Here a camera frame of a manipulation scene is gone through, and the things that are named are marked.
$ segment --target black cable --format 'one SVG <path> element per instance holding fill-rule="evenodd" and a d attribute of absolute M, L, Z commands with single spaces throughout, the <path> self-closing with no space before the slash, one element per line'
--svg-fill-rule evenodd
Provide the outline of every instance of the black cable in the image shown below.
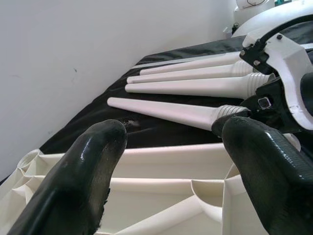
<path fill-rule="evenodd" d="M 293 19 L 291 21 L 288 21 L 286 23 L 283 23 L 279 26 L 277 26 L 276 28 L 272 29 L 270 32 L 266 33 L 261 39 L 260 39 L 260 43 L 264 44 L 265 46 L 265 43 L 268 39 L 270 39 L 272 36 L 274 36 L 276 33 L 279 33 L 280 31 L 290 27 L 290 26 L 293 26 L 295 24 L 298 24 L 298 23 L 302 23 L 302 22 L 307 22 L 307 21 L 313 21 L 313 14 L 310 14 L 310 15 L 306 15 L 306 16 L 301 16 L 301 17 L 298 17 L 296 19 Z"/>
<path fill-rule="evenodd" d="M 260 2 L 259 4 L 252 4 L 249 2 L 249 0 L 246 0 L 248 4 L 250 4 L 251 6 L 258 6 L 261 5 L 262 3 L 264 3 L 266 0 L 263 0 L 263 2 Z"/>

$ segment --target metal bolt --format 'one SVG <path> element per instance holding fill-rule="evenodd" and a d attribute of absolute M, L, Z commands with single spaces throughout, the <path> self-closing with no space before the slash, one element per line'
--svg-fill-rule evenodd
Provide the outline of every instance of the metal bolt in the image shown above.
<path fill-rule="evenodd" d="M 259 103 L 261 109 L 269 109 L 270 107 L 272 107 L 272 104 L 267 97 L 263 97 L 261 99 L 258 99 L 258 103 Z"/>
<path fill-rule="evenodd" d="M 258 61 L 258 60 L 253 61 L 253 64 L 254 64 L 255 66 L 258 66 L 260 63 L 261 63 L 261 62 Z"/>

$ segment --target white cone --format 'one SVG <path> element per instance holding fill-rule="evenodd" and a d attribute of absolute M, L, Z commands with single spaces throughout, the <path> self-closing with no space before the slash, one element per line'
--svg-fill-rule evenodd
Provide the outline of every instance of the white cone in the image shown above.
<path fill-rule="evenodd" d="M 130 93 L 180 94 L 226 98 L 247 99 L 255 95 L 270 76 L 250 73 L 244 77 L 209 78 L 167 82 L 148 82 L 127 84 L 125 90 Z"/>
<path fill-rule="evenodd" d="M 211 131 L 213 123 L 218 118 L 247 110 L 246 107 L 232 105 L 211 108 L 113 97 L 108 99 L 108 105 L 209 131 Z"/>
<path fill-rule="evenodd" d="M 230 52 L 223 55 L 216 55 L 212 58 L 141 70 L 140 75 L 231 65 L 239 60 L 239 52 Z"/>
<path fill-rule="evenodd" d="M 204 69 L 183 70 L 150 75 L 132 76 L 127 83 L 164 82 L 178 80 L 207 79 L 219 77 L 241 77 L 253 72 L 253 67 L 243 60 L 233 65 L 223 65 Z"/>

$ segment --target white wall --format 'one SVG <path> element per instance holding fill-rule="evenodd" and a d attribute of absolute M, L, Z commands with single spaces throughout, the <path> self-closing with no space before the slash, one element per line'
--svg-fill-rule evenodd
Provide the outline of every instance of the white wall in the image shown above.
<path fill-rule="evenodd" d="M 143 56 L 223 38 L 234 7 L 235 0 L 1 1 L 0 179 Z"/>

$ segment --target black fabric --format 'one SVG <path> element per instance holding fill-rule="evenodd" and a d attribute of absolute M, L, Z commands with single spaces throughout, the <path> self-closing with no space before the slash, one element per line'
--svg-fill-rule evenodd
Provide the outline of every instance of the black fabric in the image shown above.
<path fill-rule="evenodd" d="M 292 26 L 284 30 L 282 33 L 299 44 L 313 43 L 313 23 L 311 22 Z M 144 57 L 138 65 L 239 51 L 242 49 L 243 39 L 244 37 L 236 37 L 148 55 Z M 187 95 L 129 94 L 125 92 L 124 87 L 126 85 L 127 77 L 139 75 L 140 70 L 141 69 L 132 69 L 128 71 L 103 94 L 79 112 L 63 129 L 49 139 L 40 149 L 45 154 L 66 152 L 75 139 L 91 125 L 107 119 L 116 119 L 125 125 L 128 135 L 127 148 L 188 145 L 222 141 L 209 131 L 109 107 L 107 105 L 107 99 L 109 97 L 144 99 L 211 107 L 218 107 L 224 104 L 239 105 L 242 101 L 240 99 L 229 98 Z"/>

